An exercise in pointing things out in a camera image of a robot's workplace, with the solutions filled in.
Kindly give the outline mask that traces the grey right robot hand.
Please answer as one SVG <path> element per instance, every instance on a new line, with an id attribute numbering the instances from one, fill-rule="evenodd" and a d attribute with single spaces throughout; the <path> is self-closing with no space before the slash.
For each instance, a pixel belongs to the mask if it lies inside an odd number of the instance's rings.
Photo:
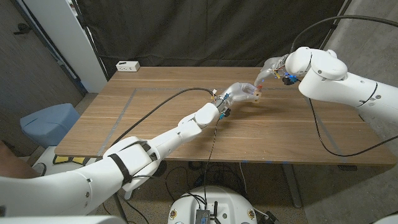
<path id="1" fill-rule="evenodd" d="M 272 57 L 267 59 L 264 62 L 264 66 L 261 68 L 260 73 L 258 74 L 257 78 L 254 81 L 254 86 L 260 85 L 263 82 L 263 80 L 268 77 L 274 77 L 276 73 L 278 73 L 278 76 L 281 77 L 284 85 L 291 85 L 292 82 L 285 75 L 287 71 L 284 68 L 285 61 L 288 56 L 289 55 L 286 54 L 281 57 Z"/>

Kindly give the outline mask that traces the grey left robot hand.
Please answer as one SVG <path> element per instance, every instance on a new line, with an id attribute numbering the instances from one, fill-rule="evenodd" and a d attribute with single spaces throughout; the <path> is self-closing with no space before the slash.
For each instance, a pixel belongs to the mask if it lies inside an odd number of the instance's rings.
<path id="1" fill-rule="evenodd" d="M 235 101 L 255 101 L 259 99 L 254 92 L 257 88 L 250 83 L 236 82 L 229 86 L 219 97 L 221 102 L 217 102 L 216 106 L 221 109 L 225 104 L 232 105 Z"/>

